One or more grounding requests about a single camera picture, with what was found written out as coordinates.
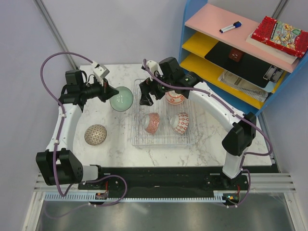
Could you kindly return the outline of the green ribbed bowl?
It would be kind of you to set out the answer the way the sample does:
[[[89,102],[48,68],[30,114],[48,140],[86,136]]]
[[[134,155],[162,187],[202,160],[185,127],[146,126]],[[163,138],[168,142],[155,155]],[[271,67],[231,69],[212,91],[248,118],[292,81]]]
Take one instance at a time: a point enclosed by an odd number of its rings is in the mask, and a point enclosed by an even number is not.
[[[124,86],[117,87],[116,90],[119,91],[119,94],[113,96],[109,100],[111,107],[118,112],[128,110],[133,104],[133,94],[131,90]]]

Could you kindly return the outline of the orange leaf pattern bowl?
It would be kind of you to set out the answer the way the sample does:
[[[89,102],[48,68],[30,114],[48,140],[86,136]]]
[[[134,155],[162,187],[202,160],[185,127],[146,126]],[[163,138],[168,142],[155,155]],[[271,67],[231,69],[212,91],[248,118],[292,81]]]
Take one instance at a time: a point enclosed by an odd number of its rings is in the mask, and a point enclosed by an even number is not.
[[[165,93],[165,99],[169,104],[178,105],[184,101],[184,96],[177,94],[175,91],[169,91]]]

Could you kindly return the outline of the white wire dish rack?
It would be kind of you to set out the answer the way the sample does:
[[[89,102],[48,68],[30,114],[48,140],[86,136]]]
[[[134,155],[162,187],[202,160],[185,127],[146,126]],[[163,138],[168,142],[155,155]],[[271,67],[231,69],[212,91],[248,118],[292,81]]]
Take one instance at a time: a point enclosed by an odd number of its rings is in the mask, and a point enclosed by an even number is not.
[[[139,84],[143,79],[134,81],[134,103],[132,107],[132,128],[131,143],[134,146],[145,148],[154,146],[180,147],[195,144],[195,111],[194,104],[188,100],[184,100],[179,105],[171,105],[165,98],[156,100],[152,96],[154,104],[152,106],[140,105],[141,90]],[[158,113],[160,124],[155,134],[145,131],[143,119],[149,113]],[[189,116],[189,124],[187,130],[183,134],[179,134],[171,127],[170,121],[173,116],[178,113],[187,113]]]

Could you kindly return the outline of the brown lattice pattern bowl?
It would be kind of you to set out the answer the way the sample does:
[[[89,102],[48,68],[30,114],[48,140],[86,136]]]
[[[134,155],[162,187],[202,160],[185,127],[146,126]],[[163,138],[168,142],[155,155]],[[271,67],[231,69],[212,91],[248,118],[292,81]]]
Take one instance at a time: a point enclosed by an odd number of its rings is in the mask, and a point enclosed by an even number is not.
[[[107,137],[107,130],[103,125],[95,124],[88,127],[84,134],[87,144],[95,146],[103,143]]]

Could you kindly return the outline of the blue triangle pattern bowl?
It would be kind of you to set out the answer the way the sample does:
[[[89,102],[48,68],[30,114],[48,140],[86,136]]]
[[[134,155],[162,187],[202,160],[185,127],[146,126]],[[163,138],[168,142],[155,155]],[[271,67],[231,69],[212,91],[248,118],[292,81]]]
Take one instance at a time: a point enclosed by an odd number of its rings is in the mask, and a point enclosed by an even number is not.
[[[177,113],[170,119],[171,128],[178,134],[184,134],[189,126],[189,115],[188,113]]]

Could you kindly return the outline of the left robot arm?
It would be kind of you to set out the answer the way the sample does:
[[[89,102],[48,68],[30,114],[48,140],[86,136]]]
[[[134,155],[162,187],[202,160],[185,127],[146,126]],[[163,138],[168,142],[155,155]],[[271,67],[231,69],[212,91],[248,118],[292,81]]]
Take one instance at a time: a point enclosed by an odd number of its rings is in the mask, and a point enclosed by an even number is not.
[[[36,163],[47,185],[83,181],[89,181],[95,189],[105,185],[106,178],[99,173],[99,166],[83,166],[72,152],[77,124],[87,100],[98,98],[106,102],[119,93],[105,78],[109,74],[107,68],[100,66],[92,73],[93,83],[86,83],[83,79],[86,73],[79,69],[65,74],[66,85],[57,98],[59,113],[53,136],[46,150],[36,155]]]

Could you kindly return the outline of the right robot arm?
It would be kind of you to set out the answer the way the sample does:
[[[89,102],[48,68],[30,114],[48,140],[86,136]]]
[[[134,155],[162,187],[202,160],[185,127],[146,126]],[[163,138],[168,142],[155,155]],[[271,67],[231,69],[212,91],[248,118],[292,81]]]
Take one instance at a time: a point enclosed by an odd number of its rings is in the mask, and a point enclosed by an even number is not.
[[[150,75],[140,85],[140,105],[153,105],[152,98],[160,100],[165,93],[174,91],[184,98],[197,103],[210,113],[226,130],[222,141],[226,150],[224,175],[220,177],[221,186],[232,189],[237,185],[237,176],[242,171],[244,152],[256,136],[256,116],[245,114],[218,96],[196,73],[184,71],[174,57],[168,57],[157,63],[143,60],[143,70]]]

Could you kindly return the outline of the blue shelf unit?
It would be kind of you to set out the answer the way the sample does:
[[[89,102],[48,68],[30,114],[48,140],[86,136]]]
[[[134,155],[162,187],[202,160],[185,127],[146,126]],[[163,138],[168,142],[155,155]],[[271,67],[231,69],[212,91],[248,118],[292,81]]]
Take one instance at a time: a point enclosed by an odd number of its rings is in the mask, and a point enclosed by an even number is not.
[[[246,39],[258,25],[206,0],[189,0],[183,14],[179,53],[184,70],[198,74],[229,104],[255,115],[308,65],[307,55],[289,64],[248,43]],[[224,71],[267,91],[269,96],[262,102],[220,82],[218,78]]]

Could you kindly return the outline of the brown cube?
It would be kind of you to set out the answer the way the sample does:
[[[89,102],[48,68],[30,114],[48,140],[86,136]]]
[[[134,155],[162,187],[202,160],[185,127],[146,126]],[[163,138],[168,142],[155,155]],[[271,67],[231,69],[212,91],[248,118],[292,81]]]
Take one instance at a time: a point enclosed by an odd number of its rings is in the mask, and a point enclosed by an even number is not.
[[[232,48],[228,58],[235,61],[235,62],[240,62],[242,57],[244,56],[244,52],[237,49],[237,48]]]

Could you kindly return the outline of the spiral notebook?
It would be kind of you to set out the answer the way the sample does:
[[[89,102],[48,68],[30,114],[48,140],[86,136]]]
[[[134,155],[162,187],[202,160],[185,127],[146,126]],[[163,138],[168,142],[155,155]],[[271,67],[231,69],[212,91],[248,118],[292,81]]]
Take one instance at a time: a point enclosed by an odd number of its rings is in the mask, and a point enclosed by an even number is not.
[[[269,96],[268,92],[228,71],[223,71],[223,73],[218,77],[218,81],[260,102],[264,102]]]

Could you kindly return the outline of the blue whiteboard marker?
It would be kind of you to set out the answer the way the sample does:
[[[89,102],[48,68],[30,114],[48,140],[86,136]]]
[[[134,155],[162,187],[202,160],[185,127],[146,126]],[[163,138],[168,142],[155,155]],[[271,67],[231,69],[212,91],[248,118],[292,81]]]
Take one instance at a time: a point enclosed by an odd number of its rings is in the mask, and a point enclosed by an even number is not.
[[[220,33],[225,33],[225,32],[228,32],[230,30],[233,30],[235,28],[239,28],[242,26],[242,23],[240,21],[237,21],[237,22],[234,22],[232,25],[229,25],[227,27],[224,27],[222,29],[220,29]]]

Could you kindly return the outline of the black clipboard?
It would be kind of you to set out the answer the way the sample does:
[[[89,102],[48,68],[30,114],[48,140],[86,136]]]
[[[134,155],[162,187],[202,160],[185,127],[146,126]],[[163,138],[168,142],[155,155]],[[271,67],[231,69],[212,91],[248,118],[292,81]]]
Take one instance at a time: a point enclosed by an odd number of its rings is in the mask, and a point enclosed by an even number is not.
[[[283,75],[282,69],[247,53],[240,62],[229,59],[232,48],[219,41],[205,55],[205,59],[260,88],[265,88],[269,82],[276,83]]]

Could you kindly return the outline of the grey book under red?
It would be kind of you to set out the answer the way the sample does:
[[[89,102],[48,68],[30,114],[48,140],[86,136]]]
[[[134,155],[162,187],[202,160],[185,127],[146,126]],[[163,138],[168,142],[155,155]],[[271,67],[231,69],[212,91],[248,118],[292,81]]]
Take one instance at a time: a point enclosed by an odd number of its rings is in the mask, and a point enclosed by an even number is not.
[[[261,43],[261,42],[255,40],[255,39],[252,39],[251,36],[252,36],[252,34],[250,34],[247,37],[246,42],[248,42],[249,44],[251,44],[255,47],[258,47],[262,51],[269,53],[269,54],[275,56],[276,58],[279,58],[279,59],[287,62],[288,64],[293,64],[297,60],[297,57],[289,55],[286,52],[283,52],[281,50],[278,50],[276,48],[268,46],[268,45]]]

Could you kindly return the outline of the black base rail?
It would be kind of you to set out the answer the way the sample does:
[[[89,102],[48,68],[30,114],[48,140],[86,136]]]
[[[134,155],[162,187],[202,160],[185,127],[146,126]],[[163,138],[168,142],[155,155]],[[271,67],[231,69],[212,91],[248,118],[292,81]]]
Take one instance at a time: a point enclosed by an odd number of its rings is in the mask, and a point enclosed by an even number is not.
[[[101,167],[97,183],[79,184],[80,190],[108,190],[117,198],[200,198],[214,191],[238,192],[248,189],[246,175],[229,179],[221,167]]]

